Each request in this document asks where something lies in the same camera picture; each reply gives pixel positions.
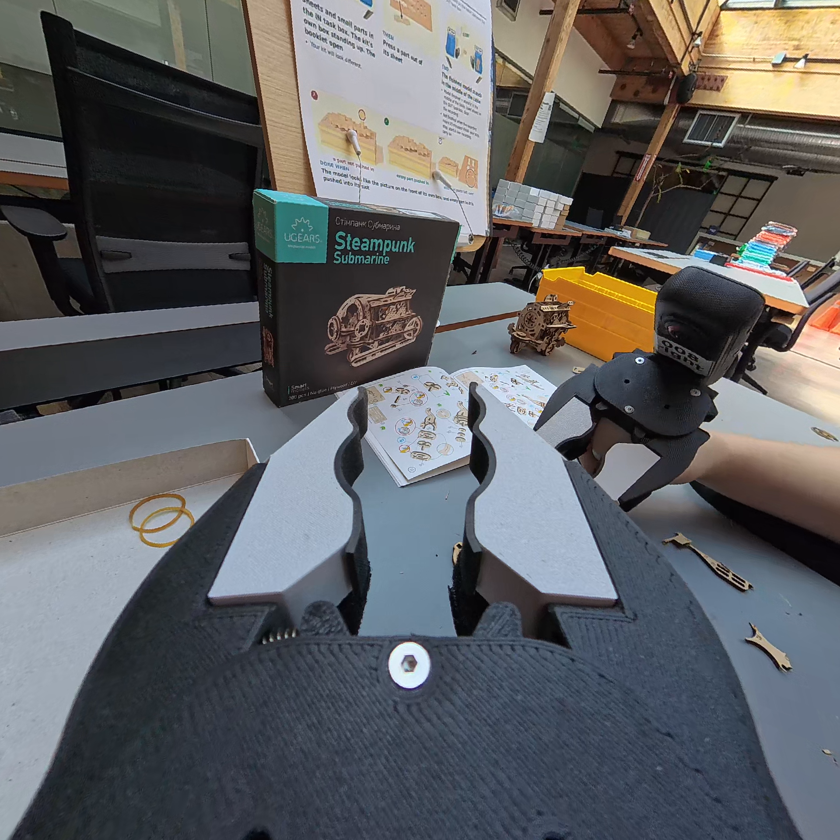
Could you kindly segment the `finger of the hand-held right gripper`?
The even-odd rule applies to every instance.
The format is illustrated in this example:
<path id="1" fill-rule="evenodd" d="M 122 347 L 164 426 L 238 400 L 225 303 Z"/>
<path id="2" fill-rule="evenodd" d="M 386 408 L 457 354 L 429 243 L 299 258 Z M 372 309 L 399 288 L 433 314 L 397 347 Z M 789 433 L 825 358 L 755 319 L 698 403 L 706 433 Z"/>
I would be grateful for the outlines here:
<path id="1" fill-rule="evenodd" d="M 615 501 L 658 462 L 658 454 L 641 444 L 616 443 L 602 458 L 598 484 Z"/>
<path id="2" fill-rule="evenodd" d="M 554 419 L 560 423 L 556 449 L 566 459 L 580 459 L 592 447 L 597 425 L 591 405 L 581 396 L 571 393 Z"/>

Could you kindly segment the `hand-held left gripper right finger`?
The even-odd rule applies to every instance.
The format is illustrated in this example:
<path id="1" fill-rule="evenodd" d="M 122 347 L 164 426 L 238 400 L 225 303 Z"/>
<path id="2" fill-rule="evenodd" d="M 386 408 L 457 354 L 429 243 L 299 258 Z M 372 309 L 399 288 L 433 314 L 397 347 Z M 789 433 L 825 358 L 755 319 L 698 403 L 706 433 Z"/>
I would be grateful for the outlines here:
<path id="1" fill-rule="evenodd" d="M 616 606 L 571 464 L 484 385 L 469 386 L 468 426 L 478 486 L 453 570 L 456 633 L 473 634 L 498 602 L 516 606 L 524 634 L 541 634 L 554 605 Z"/>

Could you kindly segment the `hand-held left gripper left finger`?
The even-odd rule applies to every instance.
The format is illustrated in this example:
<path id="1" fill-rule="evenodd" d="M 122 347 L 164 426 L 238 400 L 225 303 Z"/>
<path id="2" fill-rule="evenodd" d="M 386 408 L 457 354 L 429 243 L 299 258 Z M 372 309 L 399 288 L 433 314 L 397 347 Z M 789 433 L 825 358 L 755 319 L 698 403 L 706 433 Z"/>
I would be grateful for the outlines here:
<path id="1" fill-rule="evenodd" d="M 368 592 L 361 500 L 368 425 L 363 387 L 344 392 L 268 459 L 208 599 L 275 603 L 293 624 L 330 602 L 358 632 Z"/>

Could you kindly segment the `person's right forearm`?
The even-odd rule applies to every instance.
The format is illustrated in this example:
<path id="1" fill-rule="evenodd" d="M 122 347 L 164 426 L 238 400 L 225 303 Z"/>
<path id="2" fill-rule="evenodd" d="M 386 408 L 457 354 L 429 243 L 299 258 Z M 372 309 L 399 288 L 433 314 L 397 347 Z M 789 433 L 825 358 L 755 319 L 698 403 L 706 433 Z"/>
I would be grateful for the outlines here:
<path id="1" fill-rule="evenodd" d="M 839 449 L 710 433 L 689 467 L 672 481 L 705 487 L 839 541 Z"/>

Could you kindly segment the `partly built wooden model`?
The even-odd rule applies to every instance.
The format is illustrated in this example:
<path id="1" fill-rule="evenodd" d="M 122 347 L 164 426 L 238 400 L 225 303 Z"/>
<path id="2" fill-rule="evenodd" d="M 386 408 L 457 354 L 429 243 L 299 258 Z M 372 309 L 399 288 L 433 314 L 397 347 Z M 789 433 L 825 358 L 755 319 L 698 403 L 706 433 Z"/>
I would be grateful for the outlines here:
<path id="1" fill-rule="evenodd" d="M 529 347 L 542 356 L 549 356 L 565 344 L 567 332 L 575 329 L 570 319 L 573 301 L 561 301 L 550 293 L 542 301 L 530 302 L 519 312 L 515 324 L 508 325 L 510 353 L 518 354 Z"/>

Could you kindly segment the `long wooden model part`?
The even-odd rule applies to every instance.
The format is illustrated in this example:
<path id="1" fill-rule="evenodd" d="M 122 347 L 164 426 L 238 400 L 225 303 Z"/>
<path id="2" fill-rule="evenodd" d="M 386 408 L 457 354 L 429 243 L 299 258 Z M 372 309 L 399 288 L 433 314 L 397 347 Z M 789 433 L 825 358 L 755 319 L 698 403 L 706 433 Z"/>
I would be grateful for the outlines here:
<path id="1" fill-rule="evenodd" d="M 693 552 L 718 578 L 727 582 L 732 587 L 740 592 L 749 592 L 753 585 L 734 573 L 729 567 L 711 558 L 710 555 L 701 551 L 690 539 L 684 534 L 678 532 L 670 538 L 662 541 L 664 545 L 672 544 L 679 549 L 688 549 Z"/>

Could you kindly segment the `forked wooden model part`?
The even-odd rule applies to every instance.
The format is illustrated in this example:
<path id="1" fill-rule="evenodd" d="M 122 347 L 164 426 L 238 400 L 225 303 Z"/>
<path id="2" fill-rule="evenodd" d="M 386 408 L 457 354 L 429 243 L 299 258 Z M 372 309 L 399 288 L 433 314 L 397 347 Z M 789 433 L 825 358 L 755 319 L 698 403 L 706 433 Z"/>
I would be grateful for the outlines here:
<path id="1" fill-rule="evenodd" d="M 752 633 L 750 636 L 745 637 L 744 641 L 763 651 L 773 661 L 773 664 L 779 671 L 790 673 L 793 665 L 788 654 L 772 644 L 754 623 L 749 623 L 749 626 Z"/>

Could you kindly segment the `dark model kit box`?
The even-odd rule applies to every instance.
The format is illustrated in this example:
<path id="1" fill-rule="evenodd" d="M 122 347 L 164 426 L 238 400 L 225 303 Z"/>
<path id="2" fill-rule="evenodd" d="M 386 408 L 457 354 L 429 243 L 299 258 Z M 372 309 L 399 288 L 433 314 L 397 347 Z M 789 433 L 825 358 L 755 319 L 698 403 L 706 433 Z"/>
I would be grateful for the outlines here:
<path id="1" fill-rule="evenodd" d="M 275 405 L 426 364 L 458 222 L 262 189 L 253 212 L 262 382 Z"/>

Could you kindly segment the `person's right hand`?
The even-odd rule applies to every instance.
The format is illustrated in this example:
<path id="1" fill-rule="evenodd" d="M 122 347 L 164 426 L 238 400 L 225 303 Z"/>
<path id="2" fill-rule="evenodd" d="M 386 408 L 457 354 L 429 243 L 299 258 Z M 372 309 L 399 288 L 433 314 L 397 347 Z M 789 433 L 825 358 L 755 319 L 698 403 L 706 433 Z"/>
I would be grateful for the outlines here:
<path id="1" fill-rule="evenodd" d="M 602 470 L 606 454 L 620 443 L 622 429 L 612 421 L 603 419 L 595 426 L 584 453 L 578 458 L 579 463 L 590 476 L 597 476 Z"/>

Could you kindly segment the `yellow rubber band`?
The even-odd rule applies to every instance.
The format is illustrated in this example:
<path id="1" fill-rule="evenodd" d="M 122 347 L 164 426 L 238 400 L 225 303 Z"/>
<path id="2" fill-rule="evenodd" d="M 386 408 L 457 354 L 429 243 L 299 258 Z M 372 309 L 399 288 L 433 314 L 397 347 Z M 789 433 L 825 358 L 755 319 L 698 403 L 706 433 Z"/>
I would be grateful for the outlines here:
<path id="1" fill-rule="evenodd" d="M 153 549 L 169 549 L 184 537 L 195 523 L 192 512 L 175 504 L 141 510 L 134 524 L 143 544 Z"/>
<path id="2" fill-rule="evenodd" d="M 154 527 L 154 528 L 147 528 L 143 524 L 136 524 L 135 520 L 134 520 L 135 515 L 137 513 L 139 513 L 139 511 L 144 506 L 148 506 L 153 501 L 157 501 L 157 500 L 170 500 L 170 501 L 177 501 L 178 502 L 178 505 L 172 508 L 173 512 L 175 514 L 174 519 L 166 522 L 165 524 L 163 524 L 159 527 Z M 142 498 L 142 499 L 138 500 L 129 512 L 129 525 L 131 526 L 132 530 L 136 531 L 139 534 L 157 533 L 157 532 L 161 532 L 161 531 L 164 531 L 164 530 L 170 528 L 173 524 L 175 524 L 177 522 L 177 520 L 181 516 L 186 515 L 186 513 L 188 513 L 188 512 L 189 512 L 189 510 L 187 510 L 187 508 L 186 508 L 186 499 L 184 498 L 183 495 L 181 495 L 180 493 L 177 493 L 177 492 L 173 492 L 173 491 L 166 491 L 166 492 L 162 492 L 162 493 L 153 494 L 151 496 L 147 496 L 145 498 Z"/>

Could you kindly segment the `yellow plastic bin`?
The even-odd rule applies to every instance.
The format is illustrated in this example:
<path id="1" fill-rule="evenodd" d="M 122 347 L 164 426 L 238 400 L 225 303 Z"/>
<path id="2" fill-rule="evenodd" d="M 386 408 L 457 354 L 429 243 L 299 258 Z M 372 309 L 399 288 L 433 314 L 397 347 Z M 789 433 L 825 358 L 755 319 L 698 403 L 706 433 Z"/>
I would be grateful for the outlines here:
<path id="1" fill-rule="evenodd" d="M 542 272 L 536 299 L 549 294 L 572 302 L 574 328 L 564 335 L 570 346 L 602 361 L 616 353 L 654 351 L 656 291 L 576 266 Z"/>

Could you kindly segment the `white background table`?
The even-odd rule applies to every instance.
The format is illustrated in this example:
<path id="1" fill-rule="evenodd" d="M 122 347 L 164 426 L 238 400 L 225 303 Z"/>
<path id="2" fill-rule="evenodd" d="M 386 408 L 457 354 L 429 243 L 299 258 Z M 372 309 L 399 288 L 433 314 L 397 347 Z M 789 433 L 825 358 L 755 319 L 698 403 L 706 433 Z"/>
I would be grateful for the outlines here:
<path id="1" fill-rule="evenodd" d="M 765 304 L 795 316 L 803 314 L 811 304 L 805 298 L 801 286 L 783 276 L 768 276 L 759 272 L 734 266 L 716 266 L 694 256 L 678 255 L 669 251 L 657 252 L 647 248 L 622 248 L 613 246 L 608 251 L 616 259 L 622 259 L 670 276 L 687 267 L 698 267 L 735 280 L 759 292 Z"/>

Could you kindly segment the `open instruction booklet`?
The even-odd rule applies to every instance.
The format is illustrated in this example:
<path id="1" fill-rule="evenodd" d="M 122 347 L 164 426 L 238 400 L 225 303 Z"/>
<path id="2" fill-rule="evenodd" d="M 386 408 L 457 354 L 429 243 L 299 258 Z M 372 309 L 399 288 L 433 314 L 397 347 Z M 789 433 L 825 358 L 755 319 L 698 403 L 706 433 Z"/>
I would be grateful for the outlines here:
<path id="1" fill-rule="evenodd" d="M 452 374 L 427 366 L 365 385 L 365 440 L 399 487 L 468 464 L 471 383 L 484 385 L 529 427 L 556 389 L 527 365 L 472 367 Z"/>

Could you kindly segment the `stack of colourful packets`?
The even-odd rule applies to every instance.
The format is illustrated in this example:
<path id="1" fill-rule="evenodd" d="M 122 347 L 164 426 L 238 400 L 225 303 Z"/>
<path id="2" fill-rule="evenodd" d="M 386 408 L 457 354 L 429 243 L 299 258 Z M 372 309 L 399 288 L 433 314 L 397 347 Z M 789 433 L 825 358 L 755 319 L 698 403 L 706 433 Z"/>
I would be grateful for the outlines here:
<path id="1" fill-rule="evenodd" d="M 779 253 L 786 250 L 798 234 L 797 228 L 776 222 L 768 222 L 750 241 L 741 245 L 729 261 L 729 266 L 744 270 L 780 275 L 773 268 L 773 262 Z"/>

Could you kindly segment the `wooden background desk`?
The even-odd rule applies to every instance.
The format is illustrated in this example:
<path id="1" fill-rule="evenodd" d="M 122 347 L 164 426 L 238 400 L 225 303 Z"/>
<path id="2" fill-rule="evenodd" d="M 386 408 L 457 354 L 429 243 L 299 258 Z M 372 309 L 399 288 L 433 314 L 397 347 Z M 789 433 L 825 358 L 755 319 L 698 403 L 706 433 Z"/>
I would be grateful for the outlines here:
<path id="1" fill-rule="evenodd" d="M 483 245 L 472 253 L 454 257 L 451 278 L 460 273 L 468 285 L 484 284 L 491 280 L 501 255 L 501 247 L 509 243 L 518 255 L 519 265 L 510 268 L 512 279 L 506 282 L 524 291 L 534 291 L 539 284 L 538 274 L 555 261 L 558 266 L 582 266 L 594 274 L 606 266 L 612 247 L 629 249 L 666 249 L 658 241 L 624 235 L 613 229 L 602 229 L 584 224 L 565 223 L 556 230 L 533 227 L 506 218 L 491 219 L 491 233 Z"/>

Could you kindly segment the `shallow cardboard tray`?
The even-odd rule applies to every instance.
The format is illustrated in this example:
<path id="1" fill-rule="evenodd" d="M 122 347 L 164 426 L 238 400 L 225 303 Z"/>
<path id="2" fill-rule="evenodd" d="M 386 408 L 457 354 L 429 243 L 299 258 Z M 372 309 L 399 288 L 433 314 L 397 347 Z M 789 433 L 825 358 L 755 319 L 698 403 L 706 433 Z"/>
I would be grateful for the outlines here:
<path id="1" fill-rule="evenodd" d="M 19 482 L 1 489 L 1 534 L 239 477 L 258 462 L 250 440 L 243 438 Z"/>

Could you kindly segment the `thin potted plant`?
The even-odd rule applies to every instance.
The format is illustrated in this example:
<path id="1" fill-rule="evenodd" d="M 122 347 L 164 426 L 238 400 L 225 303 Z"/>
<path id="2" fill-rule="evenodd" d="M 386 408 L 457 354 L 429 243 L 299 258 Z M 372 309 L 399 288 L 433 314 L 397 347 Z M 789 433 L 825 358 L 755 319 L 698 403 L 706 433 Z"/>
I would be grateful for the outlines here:
<path id="1" fill-rule="evenodd" d="M 649 179 L 649 193 L 638 219 L 643 229 L 653 234 L 655 208 L 664 201 L 667 194 L 678 190 L 692 191 L 699 188 L 695 183 L 698 171 L 699 167 L 696 164 L 663 161 L 653 164 Z"/>

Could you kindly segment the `black grid window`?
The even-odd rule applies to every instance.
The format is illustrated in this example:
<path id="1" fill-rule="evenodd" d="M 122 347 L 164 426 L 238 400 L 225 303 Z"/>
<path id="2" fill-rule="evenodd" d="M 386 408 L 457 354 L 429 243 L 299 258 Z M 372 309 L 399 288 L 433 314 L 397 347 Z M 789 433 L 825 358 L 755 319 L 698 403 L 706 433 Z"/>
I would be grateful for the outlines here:
<path id="1" fill-rule="evenodd" d="M 700 230 L 732 240 L 741 233 L 777 178 L 741 171 L 730 171 L 717 191 Z"/>

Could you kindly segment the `stack of white boxes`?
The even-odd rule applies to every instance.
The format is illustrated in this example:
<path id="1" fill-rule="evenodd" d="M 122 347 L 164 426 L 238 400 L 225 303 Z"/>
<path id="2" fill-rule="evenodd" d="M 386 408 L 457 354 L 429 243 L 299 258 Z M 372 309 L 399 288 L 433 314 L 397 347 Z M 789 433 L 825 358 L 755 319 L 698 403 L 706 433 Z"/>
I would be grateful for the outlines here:
<path id="1" fill-rule="evenodd" d="M 494 220 L 524 224 L 542 231 L 560 231 L 573 198 L 519 182 L 500 179 L 493 194 Z"/>

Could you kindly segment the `white paper notice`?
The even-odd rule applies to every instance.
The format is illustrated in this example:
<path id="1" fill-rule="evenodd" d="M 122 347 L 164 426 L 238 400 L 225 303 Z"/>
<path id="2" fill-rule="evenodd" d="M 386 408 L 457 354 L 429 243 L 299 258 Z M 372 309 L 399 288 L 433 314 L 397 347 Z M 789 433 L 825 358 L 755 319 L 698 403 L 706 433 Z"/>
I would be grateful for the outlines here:
<path id="1" fill-rule="evenodd" d="M 545 141 L 552 117 L 554 100 L 554 92 L 552 90 L 546 91 L 530 129 L 528 141 L 534 144 L 542 144 Z"/>

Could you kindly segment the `black mesh office chair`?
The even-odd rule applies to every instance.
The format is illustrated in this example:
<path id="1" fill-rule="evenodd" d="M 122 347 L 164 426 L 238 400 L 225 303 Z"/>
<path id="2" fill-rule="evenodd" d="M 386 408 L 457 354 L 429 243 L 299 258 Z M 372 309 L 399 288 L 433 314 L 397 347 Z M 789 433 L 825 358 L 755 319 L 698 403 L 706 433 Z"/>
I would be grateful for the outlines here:
<path id="1" fill-rule="evenodd" d="M 80 258 L 65 225 L 2 199 L 64 316 L 257 300 L 257 99 L 40 15 Z"/>

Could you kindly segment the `slim wooden post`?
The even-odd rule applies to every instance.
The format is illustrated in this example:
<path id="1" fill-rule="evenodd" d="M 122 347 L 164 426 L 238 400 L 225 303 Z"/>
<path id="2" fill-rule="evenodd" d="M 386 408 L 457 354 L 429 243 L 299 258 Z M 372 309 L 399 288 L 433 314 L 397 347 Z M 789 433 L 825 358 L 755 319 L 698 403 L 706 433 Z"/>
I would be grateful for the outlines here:
<path id="1" fill-rule="evenodd" d="M 672 102 L 665 106 L 663 114 L 658 121 L 653 138 L 648 143 L 645 154 L 637 168 L 636 174 L 633 176 L 633 180 L 626 189 L 623 200 L 618 208 L 617 212 L 621 225 L 625 225 L 628 217 L 633 211 L 635 202 L 639 193 L 642 191 L 650 168 L 656 162 L 658 154 L 661 151 L 671 128 L 673 127 L 679 111 L 680 105 L 677 102 Z"/>

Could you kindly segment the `wall air vent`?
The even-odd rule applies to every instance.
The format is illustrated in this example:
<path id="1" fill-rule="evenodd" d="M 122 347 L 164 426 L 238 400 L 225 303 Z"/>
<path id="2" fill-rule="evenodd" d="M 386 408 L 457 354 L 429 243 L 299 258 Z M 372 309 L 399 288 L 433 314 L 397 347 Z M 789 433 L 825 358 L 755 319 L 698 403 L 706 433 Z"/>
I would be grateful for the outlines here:
<path id="1" fill-rule="evenodd" d="M 738 126 L 736 112 L 696 111 L 683 139 L 684 144 L 722 148 Z"/>

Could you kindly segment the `grey ventilation duct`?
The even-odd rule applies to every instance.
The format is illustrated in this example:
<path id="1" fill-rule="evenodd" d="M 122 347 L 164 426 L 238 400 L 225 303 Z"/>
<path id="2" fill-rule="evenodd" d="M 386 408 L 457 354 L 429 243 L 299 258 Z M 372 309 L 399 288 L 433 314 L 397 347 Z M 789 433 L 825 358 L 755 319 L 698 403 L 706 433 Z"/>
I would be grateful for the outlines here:
<path id="1" fill-rule="evenodd" d="M 782 170 L 794 167 L 809 172 L 839 173 L 837 123 L 740 115 L 722 146 L 684 141 L 696 114 L 682 113 L 669 142 L 687 154 L 709 153 L 721 161 L 763 165 Z"/>

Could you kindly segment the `thick wooden post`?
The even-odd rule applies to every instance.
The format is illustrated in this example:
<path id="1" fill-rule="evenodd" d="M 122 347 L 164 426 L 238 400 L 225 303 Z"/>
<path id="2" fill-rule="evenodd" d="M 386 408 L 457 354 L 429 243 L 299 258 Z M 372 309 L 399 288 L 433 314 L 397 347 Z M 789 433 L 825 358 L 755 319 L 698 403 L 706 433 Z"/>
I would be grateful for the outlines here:
<path id="1" fill-rule="evenodd" d="M 505 173 L 507 181 L 522 183 L 527 173 L 535 145 L 531 132 L 545 95 L 552 92 L 553 82 L 560 69 L 580 5 L 580 1 L 554 2 L 552 16 L 542 42 L 539 60 L 507 165 Z"/>

